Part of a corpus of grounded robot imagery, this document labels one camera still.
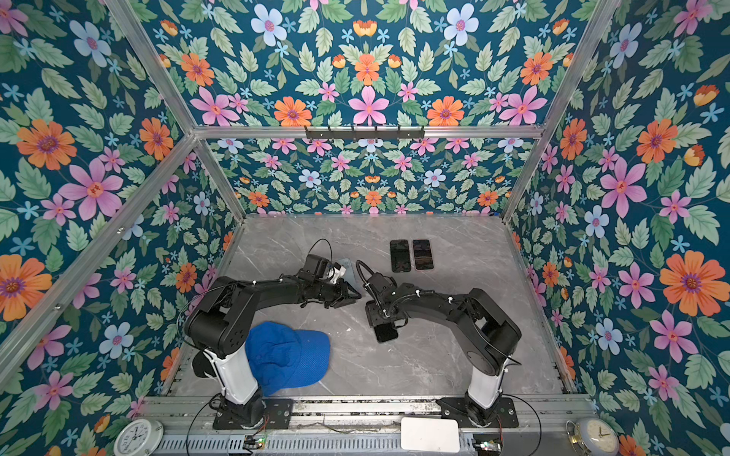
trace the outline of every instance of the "diagonal metal bar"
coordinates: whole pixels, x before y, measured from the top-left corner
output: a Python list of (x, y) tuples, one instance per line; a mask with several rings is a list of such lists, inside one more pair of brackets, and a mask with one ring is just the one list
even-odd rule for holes
[[(355, 127), (354, 131), (372, 133), (373, 138), (378, 138), (378, 132), (393, 133), (398, 127)], [(311, 127), (310, 133), (327, 132), (347, 133), (353, 131), (350, 127)], [(542, 136), (544, 128), (536, 125), (520, 125), (510, 127), (508, 125), (494, 126), (467, 126), (467, 127), (424, 127), (423, 133), (426, 138), (523, 138), (538, 139)], [(231, 125), (229, 127), (199, 126), (195, 134), (201, 139), (222, 139), (222, 138), (307, 138), (307, 131), (304, 128), (295, 127), (247, 127), (245, 125)]]
[(502, 214), (505, 222), (509, 221), (512, 217), (512, 214), (517, 209), (517, 205), (527, 190), (530, 180), (539, 165), (540, 157), (550, 145), (550, 141), (555, 135), (560, 119), (563, 117), (568, 103), (573, 97), (573, 93), (577, 89), (580, 79), (583, 77), (585, 68), (593, 58), (598, 43), (601, 41), (601, 37), (611, 22), (613, 13), (620, 3), (621, 0), (599, 0), (599, 3), (596, 5), (596, 9), (593, 11), (593, 15), (588, 21), (585, 32), (583, 32), (580, 43), (578, 43), (578, 47), (575, 50), (573, 62), (570, 64), (565, 78), (563, 78), (563, 82), (560, 84), (560, 88), (553, 99), (553, 103), (547, 111), (545, 123), (543, 124), (544, 131), (542, 137), (540, 137), (537, 144), (532, 148), (532, 152), (527, 157), (527, 161), (522, 167), (522, 172), (515, 183), (515, 187), (512, 189), (510, 203)]
[(163, 100), (170, 108), (177, 124), (184, 134), (190, 134), (196, 126), (195, 119), (188, 109), (183, 96), (177, 91), (170, 75), (160, 60), (159, 53), (152, 44), (152, 40), (139, 22), (128, 0), (107, 0), (107, 8), (117, 21), (119, 28), (129, 41), (135, 56), (147, 70), (150, 80), (162, 95)]
[(220, 163), (215, 159), (213, 151), (210, 149), (207, 141), (199, 139), (198, 144), (195, 146), (195, 151), (200, 157), (200, 161), (203, 163), (203, 167), (208, 171), (210, 180), (215, 184), (215, 187), (219, 190), (221, 198), (226, 202), (228, 210), (233, 213), (233, 217), (238, 223), (242, 223), (246, 215), (243, 212), (241, 203), (236, 198), (236, 193), (231, 186), (231, 181), (223, 173), (223, 168)]
[(162, 185), (185, 161), (195, 145), (192, 135), (184, 136), (155, 168), (137, 191), (124, 203), (99, 235), (79, 254), (61, 277), (45, 293), (43, 299), (23, 318), (0, 345), (0, 390), (15, 375), (38, 341), (48, 334), (64, 309), (86, 286), (95, 272), (117, 245), (126, 229), (149, 206)]

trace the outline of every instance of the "white clock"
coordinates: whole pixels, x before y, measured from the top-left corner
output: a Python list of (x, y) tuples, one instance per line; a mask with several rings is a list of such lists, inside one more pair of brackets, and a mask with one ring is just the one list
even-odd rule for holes
[(151, 455), (162, 441), (162, 433), (162, 423), (157, 420), (134, 420), (117, 436), (114, 442), (114, 455)]
[(618, 452), (616, 432), (604, 420), (588, 417), (575, 423), (568, 421), (566, 429), (568, 439), (579, 455), (614, 456)]

